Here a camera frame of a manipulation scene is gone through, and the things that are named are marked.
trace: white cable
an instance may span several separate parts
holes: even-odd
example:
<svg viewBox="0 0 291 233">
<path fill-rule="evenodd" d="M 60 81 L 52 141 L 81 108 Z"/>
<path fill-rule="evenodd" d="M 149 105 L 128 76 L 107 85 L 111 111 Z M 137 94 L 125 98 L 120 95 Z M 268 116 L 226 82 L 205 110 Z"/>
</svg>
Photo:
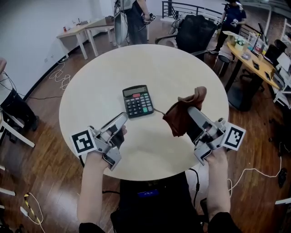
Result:
<svg viewBox="0 0 291 233">
<path fill-rule="evenodd" d="M 39 202 L 37 201 L 37 199 L 35 198 L 35 196 L 33 196 L 33 198 L 36 200 L 36 202 L 37 202 L 37 204 L 38 204 L 38 207 L 40 208 L 40 204 L 39 204 Z M 42 214 L 41 208 L 40 208 L 40 214 L 41 214 L 41 217 L 42 217 L 42 220 L 40 221 L 40 223 L 37 223 L 37 222 L 33 221 L 33 220 L 31 219 L 31 217 L 29 217 L 29 216 L 27 216 L 27 217 L 28 217 L 31 221 L 33 221 L 35 224 L 40 225 L 42 231 L 45 233 L 45 230 L 42 228 L 42 225 L 41 225 L 42 222 L 44 221 L 44 216 L 43 216 L 43 214 Z"/>
<path fill-rule="evenodd" d="M 229 190 L 229 191 L 231 191 L 231 194 L 230 194 L 230 197 L 231 197 L 232 196 L 232 181 L 231 181 L 231 179 L 227 179 L 227 180 L 229 180 L 231 182 L 231 189 Z"/>
<path fill-rule="evenodd" d="M 279 143 L 279 152 L 281 152 L 281 143 L 282 143 L 282 142 Z M 232 186 L 232 182 L 231 182 L 231 180 L 228 179 L 228 180 L 231 182 L 231 188 L 230 188 L 228 191 L 231 191 L 231 195 L 232 195 L 232 189 L 233 189 L 235 186 L 237 186 L 237 184 L 238 184 L 239 181 L 241 180 L 242 175 L 244 174 L 245 171 L 255 170 L 255 171 L 257 171 L 258 173 L 262 174 L 262 175 L 265 176 L 265 177 L 275 178 L 275 177 L 277 177 L 277 176 L 279 175 L 279 173 L 280 173 L 280 171 L 281 171 L 281 168 L 282 168 L 282 157 L 281 157 L 281 156 L 280 156 L 280 169 L 279 169 L 278 173 L 277 173 L 275 176 L 268 176 L 268 175 L 266 175 L 266 174 L 260 172 L 260 171 L 259 171 L 258 169 L 256 169 L 256 168 L 245 168 L 245 169 L 242 171 L 242 174 L 241 174 L 240 178 L 238 179 L 238 181 L 236 182 L 236 184 L 235 184 L 234 186 Z"/>
<path fill-rule="evenodd" d="M 49 79 L 55 79 L 56 82 L 62 82 L 61 86 L 60 86 L 60 89 L 65 90 L 64 87 L 67 86 L 71 81 L 71 75 L 65 75 L 65 77 L 63 77 L 62 79 L 57 80 L 64 73 L 63 72 L 63 68 L 65 67 L 65 63 L 64 62 L 62 62 L 62 63 L 56 62 L 56 63 L 58 63 L 60 65 L 64 64 L 64 66 L 61 69 L 52 72 L 52 74 L 50 75 Z M 64 85 L 64 81 L 66 81 L 68 79 L 69 79 L 69 82 Z"/>
</svg>

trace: cable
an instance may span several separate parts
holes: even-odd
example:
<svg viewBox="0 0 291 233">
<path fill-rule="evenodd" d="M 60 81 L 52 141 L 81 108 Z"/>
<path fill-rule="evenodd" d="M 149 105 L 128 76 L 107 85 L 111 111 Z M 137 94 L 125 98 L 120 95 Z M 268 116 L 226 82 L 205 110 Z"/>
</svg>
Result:
<svg viewBox="0 0 291 233">
<path fill-rule="evenodd" d="M 281 152 L 281 143 L 282 143 L 282 142 L 280 142 L 280 144 L 279 144 L 279 153 Z M 238 184 L 239 181 L 241 180 L 242 175 L 245 173 L 245 171 L 252 171 L 252 170 L 255 170 L 255 171 L 257 171 L 258 173 L 262 174 L 262 175 L 265 176 L 265 177 L 275 178 L 275 177 L 277 177 L 277 176 L 279 175 L 279 173 L 280 173 L 280 171 L 281 171 L 281 168 L 282 168 L 282 157 L 281 157 L 281 156 L 280 156 L 280 169 L 279 169 L 278 173 L 277 173 L 275 176 L 269 176 L 269 175 L 266 175 L 266 174 L 260 172 L 260 171 L 259 171 L 258 169 L 256 169 L 256 168 L 245 168 L 245 169 L 242 171 L 240 178 L 238 179 L 238 181 L 236 182 L 236 184 L 235 184 L 234 186 L 232 186 L 232 182 L 231 182 L 231 180 L 228 179 L 228 180 L 230 180 L 230 182 L 231 182 L 231 188 L 230 188 L 228 191 L 231 191 L 231 195 L 232 195 L 232 190 L 233 190 L 233 188 L 234 188 L 235 186 L 237 186 L 237 184 Z"/>
<path fill-rule="evenodd" d="M 194 171 L 196 173 L 196 176 L 197 176 L 196 193 L 195 193 L 194 200 L 193 200 L 194 209 L 197 212 L 196 206 L 195 206 L 195 202 L 196 202 L 197 193 L 198 193 L 198 191 L 200 189 L 199 177 L 198 177 L 198 173 L 197 173 L 196 170 L 194 170 L 193 168 L 189 168 L 189 170 Z"/>
<path fill-rule="evenodd" d="M 61 83 L 61 86 L 60 86 L 60 89 L 65 90 L 64 87 L 67 86 L 70 83 L 70 81 L 71 81 L 71 75 L 65 75 L 65 77 L 63 77 L 62 79 L 57 80 L 64 73 L 63 72 L 63 68 L 65 67 L 65 63 L 64 62 L 62 62 L 62 63 L 56 62 L 56 63 L 58 63 L 60 65 L 61 64 L 64 64 L 64 66 L 61 69 L 52 72 L 51 75 L 50 75 L 50 77 L 49 77 L 49 79 L 55 79 L 55 82 L 62 82 Z M 64 81 L 66 81 L 67 79 L 69 79 L 69 82 L 64 85 Z"/>
<path fill-rule="evenodd" d="M 2 85 L 3 87 L 5 87 L 7 90 L 11 91 L 12 89 L 7 88 L 6 86 L 4 86 L 4 85 L 1 83 L 2 81 L 8 79 L 8 80 L 10 81 L 10 83 L 11 83 L 12 88 L 15 89 L 15 91 L 17 92 L 17 88 L 16 88 L 14 82 L 12 81 L 12 79 L 9 78 L 9 76 L 7 75 L 7 73 L 5 73 L 5 72 L 3 72 L 3 73 L 7 76 L 7 78 L 1 80 L 1 81 L 0 81 L 0 85 Z M 46 97 L 46 98 L 34 98 L 34 97 L 28 97 L 28 98 L 30 98 L 30 99 L 36 99 L 36 100 L 45 100 L 45 99 L 61 98 L 61 97 L 62 97 L 62 96 L 53 96 L 53 97 Z"/>
<path fill-rule="evenodd" d="M 119 195 L 120 195 L 120 192 L 109 191 L 109 190 L 107 190 L 107 191 L 102 191 L 102 194 L 104 194 L 104 193 L 115 193 L 115 194 L 119 194 Z"/>
<path fill-rule="evenodd" d="M 36 202 L 37 202 L 39 208 L 40 208 L 40 204 L 39 204 L 39 202 L 37 201 L 37 199 L 35 198 L 35 196 L 34 196 L 32 193 L 28 192 L 28 193 L 24 196 L 24 201 L 25 201 L 27 207 L 30 209 L 31 213 L 34 215 L 34 217 L 36 218 L 36 220 L 38 221 L 38 223 L 35 222 L 35 221 L 33 221 L 33 220 L 31 219 L 31 217 L 29 217 L 28 215 L 27 215 L 27 217 L 28 217 L 32 222 L 34 222 L 35 224 L 40 225 L 40 228 L 41 228 L 42 231 L 45 233 L 45 230 L 42 228 L 42 225 L 41 225 L 42 222 L 44 221 L 44 216 L 43 216 L 43 214 L 42 214 L 41 208 L 40 208 L 40 214 L 41 214 L 41 218 L 42 218 L 42 220 L 40 221 L 40 220 L 38 219 L 38 217 L 35 215 L 35 213 L 34 213 L 34 211 L 32 210 L 32 208 L 29 206 L 28 202 L 27 202 L 27 199 L 26 199 L 26 198 L 27 198 L 29 195 L 33 196 L 33 198 L 36 200 Z"/>
</svg>

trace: calculator display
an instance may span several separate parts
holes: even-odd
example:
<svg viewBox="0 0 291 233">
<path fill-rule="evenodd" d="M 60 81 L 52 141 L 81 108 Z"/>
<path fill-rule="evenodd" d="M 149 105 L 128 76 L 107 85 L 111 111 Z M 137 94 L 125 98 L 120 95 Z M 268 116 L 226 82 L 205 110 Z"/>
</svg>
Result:
<svg viewBox="0 0 291 233">
<path fill-rule="evenodd" d="M 124 96 L 131 96 L 132 94 L 136 94 L 136 93 L 140 93 L 140 92 L 144 92 L 144 91 L 147 91 L 146 87 L 140 87 L 140 88 L 136 88 L 136 89 L 123 91 L 123 94 L 124 94 Z"/>
</svg>

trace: hand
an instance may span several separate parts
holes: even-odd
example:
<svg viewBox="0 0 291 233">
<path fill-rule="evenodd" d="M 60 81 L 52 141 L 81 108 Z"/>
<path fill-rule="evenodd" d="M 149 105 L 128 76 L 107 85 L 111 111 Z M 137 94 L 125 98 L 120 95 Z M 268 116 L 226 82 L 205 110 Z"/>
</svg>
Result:
<svg viewBox="0 0 291 233">
<path fill-rule="evenodd" d="M 149 24 L 150 20 L 151 20 L 150 15 L 145 15 L 145 17 L 144 17 L 144 24 Z"/>
<path fill-rule="evenodd" d="M 227 170 L 228 162 L 226 158 L 226 150 L 224 147 L 220 147 L 213 150 L 212 153 L 205 158 L 210 167 L 217 167 L 218 169 Z"/>
<path fill-rule="evenodd" d="M 126 127 L 122 126 L 122 133 L 127 133 Z M 94 169 L 99 168 L 104 171 L 108 167 L 109 163 L 103 159 L 103 153 L 98 151 L 89 152 L 86 158 L 85 167 L 92 167 Z"/>
<path fill-rule="evenodd" d="M 6 64 L 7 61 L 3 57 L 0 57 L 0 74 L 4 71 Z"/>
</svg>

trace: desk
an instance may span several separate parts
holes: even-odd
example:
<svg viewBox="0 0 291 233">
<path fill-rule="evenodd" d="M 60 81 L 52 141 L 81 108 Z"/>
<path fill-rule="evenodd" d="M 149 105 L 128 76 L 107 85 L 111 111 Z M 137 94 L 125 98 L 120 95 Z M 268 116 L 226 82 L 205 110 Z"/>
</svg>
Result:
<svg viewBox="0 0 291 233">
<path fill-rule="evenodd" d="M 109 51 L 80 69 L 60 103 L 60 129 L 73 152 L 69 135 L 92 125 L 99 129 L 125 111 L 122 90 L 145 84 L 153 106 L 166 112 L 178 96 L 189 96 L 205 86 L 202 112 L 211 120 L 228 119 L 225 89 L 213 70 L 184 51 L 160 45 L 134 45 Z M 120 152 L 122 159 L 105 175 L 148 181 L 170 177 L 198 163 L 187 135 L 173 137 L 162 114 L 129 119 Z"/>
<path fill-rule="evenodd" d="M 63 37 L 75 35 L 77 37 L 78 43 L 80 45 L 80 48 L 82 50 L 84 59 L 87 60 L 88 56 L 87 56 L 85 48 L 83 46 L 83 41 L 82 41 L 82 38 L 81 38 L 80 34 L 81 34 L 81 32 L 85 31 L 87 28 L 88 29 L 93 29 L 93 28 L 97 28 L 97 27 L 98 28 L 103 28 L 103 29 L 106 28 L 107 31 L 108 31 L 109 42 L 112 42 L 110 29 L 108 29 L 108 28 L 109 27 L 114 27 L 114 22 L 112 24 L 110 24 L 110 25 L 107 25 L 106 22 L 105 22 L 105 19 L 102 19 L 102 20 L 98 20 L 98 21 L 93 21 L 93 22 L 88 23 L 88 24 L 76 26 L 76 27 L 71 28 L 70 30 L 68 30 L 66 32 L 63 32 L 63 33 L 61 33 L 61 34 L 59 34 L 57 36 L 57 38 L 59 39 L 59 42 L 60 42 L 60 46 L 61 46 L 65 56 L 67 58 L 69 57 L 68 53 L 65 50 L 65 46 L 64 46 L 63 42 L 60 39 L 63 38 Z M 97 54 L 96 56 L 98 56 L 97 49 L 96 49 L 96 46 L 94 44 L 94 40 L 93 40 L 93 36 L 92 36 L 91 31 L 90 31 L 90 35 L 87 35 L 87 36 L 88 36 L 89 41 L 92 44 L 92 47 L 93 47 L 95 55 Z"/>
<path fill-rule="evenodd" d="M 255 56 L 254 54 L 252 54 L 252 52 L 249 50 L 247 51 L 247 53 L 251 55 L 251 58 L 249 60 L 245 60 L 241 57 L 241 55 L 245 53 L 244 51 L 238 51 L 229 42 L 227 43 L 227 46 L 229 47 L 231 52 L 238 58 L 238 62 L 225 87 L 227 96 L 228 96 L 228 101 L 238 110 L 248 111 L 251 107 L 251 100 L 253 96 L 255 95 L 255 93 L 257 92 L 257 90 L 259 89 L 259 87 L 261 86 L 263 81 L 279 89 L 278 85 L 273 80 L 268 80 L 265 75 L 265 72 L 266 72 L 271 77 L 273 66 L 267 61 L 264 61 L 264 60 L 260 61 L 259 58 Z M 259 64 L 260 66 L 259 70 L 254 68 L 252 61 Z M 238 72 L 241 69 L 242 64 L 244 64 L 247 68 L 249 68 L 253 73 L 256 74 L 256 76 L 251 80 L 249 84 L 249 89 L 247 93 L 242 93 L 241 90 L 239 90 L 238 88 L 231 87 Z"/>
<path fill-rule="evenodd" d="M 107 23 L 105 19 L 102 19 L 102 20 L 94 22 L 94 23 L 92 23 L 92 24 L 90 24 L 90 25 L 88 25 L 86 27 L 87 35 L 88 35 L 89 40 L 91 42 L 91 45 L 92 45 L 92 48 L 93 48 L 95 56 L 99 56 L 99 55 L 98 55 L 98 51 L 97 51 L 96 44 L 95 44 L 95 41 L 93 39 L 91 30 L 92 29 L 97 29 L 97 28 L 98 29 L 106 29 L 107 30 L 109 42 L 111 43 L 112 42 L 112 37 L 111 37 L 110 29 L 114 28 L 114 22 Z"/>
</svg>

